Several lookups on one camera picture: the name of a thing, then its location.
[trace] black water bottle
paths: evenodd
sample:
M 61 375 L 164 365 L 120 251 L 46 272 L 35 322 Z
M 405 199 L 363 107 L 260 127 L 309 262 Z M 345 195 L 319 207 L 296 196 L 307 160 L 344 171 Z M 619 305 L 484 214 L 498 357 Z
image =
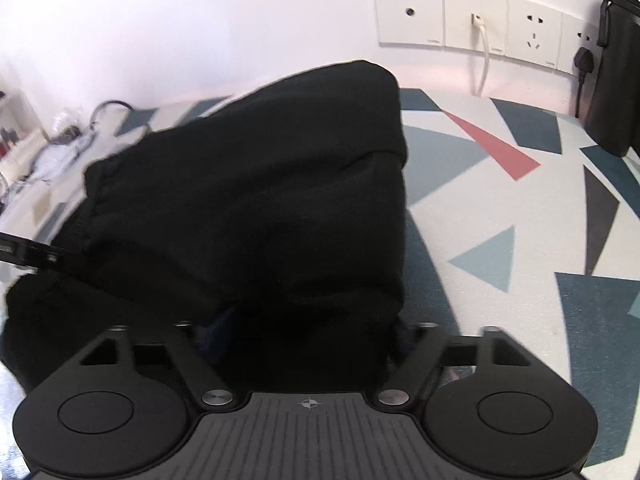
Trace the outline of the black water bottle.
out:
M 584 129 L 609 153 L 640 144 L 640 0 L 603 0 L 602 60 Z

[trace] white cable plug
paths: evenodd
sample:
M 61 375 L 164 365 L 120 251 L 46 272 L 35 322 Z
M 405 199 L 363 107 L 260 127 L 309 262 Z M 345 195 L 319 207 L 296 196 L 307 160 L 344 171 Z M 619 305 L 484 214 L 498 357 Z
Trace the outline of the white cable plug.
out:
M 480 35 L 482 36 L 482 46 L 484 47 L 484 68 L 482 69 L 482 77 L 480 78 L 480 84 L 478 85 L 478 91 L 476 92 L 478 97 L 482 97 L 486 77 L 489 73 L 489 37 L 486 34 L 486 25 L 484 24 L 482 16 L 473 14 L 472 21 L 474 27 L 480 31 Z

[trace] red object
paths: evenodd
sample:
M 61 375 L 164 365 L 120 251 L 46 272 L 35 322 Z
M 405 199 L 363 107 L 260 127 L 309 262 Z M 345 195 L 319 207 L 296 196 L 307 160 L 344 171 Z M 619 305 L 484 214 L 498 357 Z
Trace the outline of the red object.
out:
M 525 155 L 520 150 L 507 144 L 498 137 L 492 136 L 489 132 L 478 128 L 475 124 L 469 123 L 460 117 L 445 112 L 446 115 L 462 128 L 475 142 L 491 157 L 502 166 L 503 170 L 509 173 L 513 180 L 518 180 L 535 170 L 540 163 Z

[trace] black cloth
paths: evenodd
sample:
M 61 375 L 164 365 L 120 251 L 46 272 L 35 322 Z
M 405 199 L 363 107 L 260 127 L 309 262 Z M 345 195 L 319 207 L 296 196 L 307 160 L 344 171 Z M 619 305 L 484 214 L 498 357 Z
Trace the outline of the black cloth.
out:
M 369 390 L 402 307 L 398 85 L 367 62 L 279 81 L 93 164 L 54 245 L 81 276 L 8 292 L 1 358 L 32 389 L 112 324 L 210 323 L 237 390 Z

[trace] wall outlet panel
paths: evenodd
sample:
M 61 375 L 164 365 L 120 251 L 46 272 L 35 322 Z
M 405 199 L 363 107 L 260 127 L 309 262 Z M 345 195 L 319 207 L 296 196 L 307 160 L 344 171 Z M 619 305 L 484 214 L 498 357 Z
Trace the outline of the wall outlet panel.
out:
M 380 43 L 444 44 L 442 0 L 376 0 Z
M 484 19 L 489 49 L 503 56 L 507 38 L 507 0 L 444 0 L 445 45 L 484 52 L 472 14 Z
M 577 76 L 578 69 L 574 66 L 574 57 L 582 46 L 593 52 L 597 70 L 602 54 L 602 49 L 597 45 L 597 42 L 598 27 L 570 14 L 563 14 L 558 70 Z
M 562 13 L 527 0 L 508 0 L 508 7 L 507 56 L 556 68 Z

